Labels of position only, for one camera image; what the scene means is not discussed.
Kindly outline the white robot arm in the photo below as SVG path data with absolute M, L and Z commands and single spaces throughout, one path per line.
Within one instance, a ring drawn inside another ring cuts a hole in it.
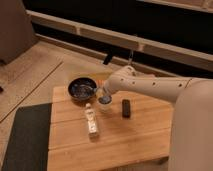
M 104 96 L 127 91 L 172 104 L 168 171 L 213 171 L 213 79 L 137 76 L 126 65 L 101 89 Z

